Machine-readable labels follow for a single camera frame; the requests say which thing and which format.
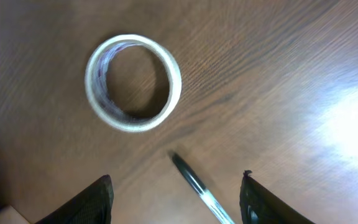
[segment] tape roll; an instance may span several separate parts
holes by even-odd
[[[136,45],[153,52],[163,63],[168,76],[168,101],[153,118],[135,118],[125,114],[111,101],[108,93],[106,74],[111,59],[124,48]],[[181,92],[180,70],[171,53],[158,43],[141,35],[118,35],[102,43],[93,52],[86,66],[85,90],[92,109],[110,126],[130,133],[147,131],[165,120],[178,103]]]

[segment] wood grain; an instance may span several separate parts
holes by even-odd
[[[146,133],[110,128],[85,96],[89,56],[125,33],[181,68],[179,104]],[[160,70],[147,54],[120,57],[110,91],[127,111],[157,113]],[[358,1],[0,0],[0,198],[35,222],[109,174],[113,223],[217,223],[173,149],[237,223],[245,169],[316,223],[358,223],[357,158],[326,132],[348,93]]]

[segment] dark object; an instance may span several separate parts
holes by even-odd
[[[179,172],[190,184],[191,188],[200,196],[212,213],[221,223],[234,224],[230,216],[224,211],[212,193],[205,187],[205,184],[198,178],[192,168],[176,153],[172,155],[172,162],[176,165]]]
[[[110,224],[113,198],[110,176],[104,175],[36,224]]]
[[[244,172],[240,192],[243,223],[313,223],[261,186],[250,173]]]

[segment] pen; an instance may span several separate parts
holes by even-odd
[[[208,206],[212,213],[221,223],[234,224],[230,216],[223,210],[222,206],[205,187],[205,184],[197,177],[190,166],[176,153],[173,153],[172,162],[176,165],[179,172],[187,180],[190,186],[201,197],[203,202]]]

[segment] roll of white tape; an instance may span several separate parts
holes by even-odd
[[[111,101],[106,84],[106,73],[111,59],[122,49],[135,45],[153,52],[162,61],[168,75],[170,91],[167,104],[158,115],[149,119],[135,118],[120,110]],[[96,114],[110,126],[132,133],[147,131],[167,118],[178,103],[181,92],[180,70],[171,53],[158,43],[141,35],[118,35],[102,43],[93,52],[86,66],[85,89]]]

